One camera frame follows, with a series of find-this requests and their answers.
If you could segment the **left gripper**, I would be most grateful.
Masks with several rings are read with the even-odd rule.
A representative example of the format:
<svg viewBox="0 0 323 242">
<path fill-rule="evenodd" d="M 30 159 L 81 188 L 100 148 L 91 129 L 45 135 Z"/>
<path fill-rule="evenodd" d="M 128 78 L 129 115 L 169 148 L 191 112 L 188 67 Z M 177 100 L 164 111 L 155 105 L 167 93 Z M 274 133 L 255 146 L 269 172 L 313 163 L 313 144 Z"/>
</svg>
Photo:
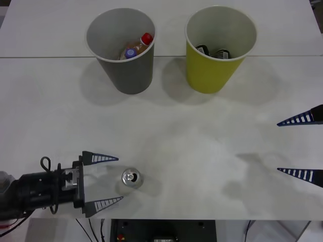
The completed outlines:
<svg viewBox="0 0 323 242">
<path fill-rule="evenodd" d="M 83 151 L 79 160 L 73 161 L 71 168 L 62 169 L 59 163 L 54 171 L 54 214 L 57 213 L 60 204 L 73 203 L 74 208 L 84 207 L 85 217 L 90 218 L 121 201 L 123 196 L 86 203 L 84 198 L 83 165 L 89 166 L 118 160 L 114 156 Z"/>
</svg>

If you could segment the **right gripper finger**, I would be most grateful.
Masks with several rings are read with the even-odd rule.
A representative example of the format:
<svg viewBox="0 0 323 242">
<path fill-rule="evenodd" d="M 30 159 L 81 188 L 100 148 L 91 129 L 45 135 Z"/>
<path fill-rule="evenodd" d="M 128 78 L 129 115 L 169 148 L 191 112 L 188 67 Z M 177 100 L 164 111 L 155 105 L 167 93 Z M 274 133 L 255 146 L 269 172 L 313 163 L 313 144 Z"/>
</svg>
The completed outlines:
<svg viewBox="0 0 323 242">
<path fill-rule="evenodd" d="M 322 104 L 277 123 L 277 126 L 322 125 Z"/>
<path fill-rule="evenodd" d="M 323 188 L 323 170 L 322 169 L 292 169 L 292 168 L 277 168 L 278 171 L 314 184 Z"/>
</svg>

